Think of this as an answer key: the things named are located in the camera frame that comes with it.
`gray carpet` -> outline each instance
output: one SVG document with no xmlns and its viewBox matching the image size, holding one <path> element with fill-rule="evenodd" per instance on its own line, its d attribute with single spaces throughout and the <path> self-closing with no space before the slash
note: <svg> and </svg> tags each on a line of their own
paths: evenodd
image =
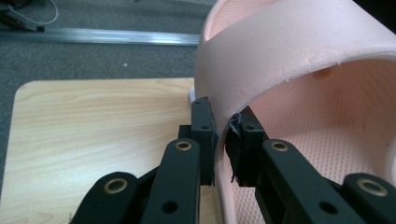
<svg viewBox="0 0 396 224">
<path fill-rule="evenodd" d="M 54 0 L 50 27 L 200 34 L 211 6 L 172 0 Z M 47 0 L 21 10 L 45 21 Z M 0 181 L 15 92 L 33 80 L 192 77 L 196 47 L 44 43 L 0 39 Z"/>
</svg>

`metal rail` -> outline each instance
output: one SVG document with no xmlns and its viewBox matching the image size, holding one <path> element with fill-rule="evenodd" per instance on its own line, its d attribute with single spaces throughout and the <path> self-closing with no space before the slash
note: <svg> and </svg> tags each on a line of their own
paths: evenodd
<svg viewBox="0 0 396 224">
<path fill-rule="evenodd" d="M 199 35 L 141 31 L 47 28 L 45 32 L 0 30 L 0 38 L 32 41 L 197 46 Z"/>
</svg>

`pink foam object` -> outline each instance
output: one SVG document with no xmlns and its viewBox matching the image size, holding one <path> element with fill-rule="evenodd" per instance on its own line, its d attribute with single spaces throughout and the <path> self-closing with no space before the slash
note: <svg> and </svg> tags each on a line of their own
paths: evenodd
<svg viewBox="0 0 396 224">
<path fill-rule="evenodd" d="M 225 223 L 263 222 L 254 189 L 230 183 L 223 153 L 227 121 L 247 105 L 322 175 L 396 183 L 396 35 L 350 0 L 219 0 L 198 47 L 195 94 L 209 96 L 221 136 L 214 191 Z"/>
</svg>

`screw hole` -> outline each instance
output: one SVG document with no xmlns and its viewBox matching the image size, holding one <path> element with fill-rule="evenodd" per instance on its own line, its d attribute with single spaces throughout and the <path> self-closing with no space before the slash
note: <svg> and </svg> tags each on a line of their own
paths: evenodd
<svg viewBox="0 0 396 224">
<path fill-rule="evenodd" d="M 178 142 L 176 143 L 175 147 L 178 150 L 185 151 L 185 150 L 189 150 L 192 147 L 192 144 L 189 142 Z"/>
<path fill-rule="evenodd" d="M 335 215 L 337 214 L 337 208 L 332 205 L 331 203 L 327 203 L 327 202 L 320 202 L 319 203 L 319 207 L 321 208 L 321 210 L 323 210 L 326 213 Z"/>
<path fill-rule="evenodd" d="M 108 194 L 119 193 L 125 190 L 127 185 L 128 182 L 126 181 L 126 179 L 123 178 L 111 179 L 105 184 L 105 192 Z"/>
<path fill-rule="evenodd" d="M 377 182 L 371 179 L 366 179 L 366 178 L 358 179 L 358 186 L 364 191 L 374 194 L 375 196 L 378 197 L 384 197 L 388 195 L 387 189 L 385 189 L 382 185 L 378 184 Z"/>
<path fill-rule="evenodd" d="M 289 149 L 288 146 L 286 146 L 285 144 L 280 143 L 280 142 L 273 142 L 271 144 L 271 147 L 278 151 L 287 151 Z"/>
<path fill-rule="evenodd" d="M 163 204 L 163 212 L 166 214 L 172 214 L 177 210 L 177 203 L 175 202 L 167 202 Z"/>
</svg>

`wooden board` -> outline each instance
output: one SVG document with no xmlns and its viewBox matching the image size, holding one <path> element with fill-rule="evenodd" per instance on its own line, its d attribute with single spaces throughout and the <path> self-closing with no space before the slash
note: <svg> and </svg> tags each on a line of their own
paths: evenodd
<svg viewBox="0 0 396 224">
<path fill-rule="evenodd" d="M 191 78 L 37 81 L 15 98 L 0 223 L 68 223 L 90 187 L 160 164 L 190 124 Z M 201 223 L 216 223 L 201 188 Z"/>
</svg>

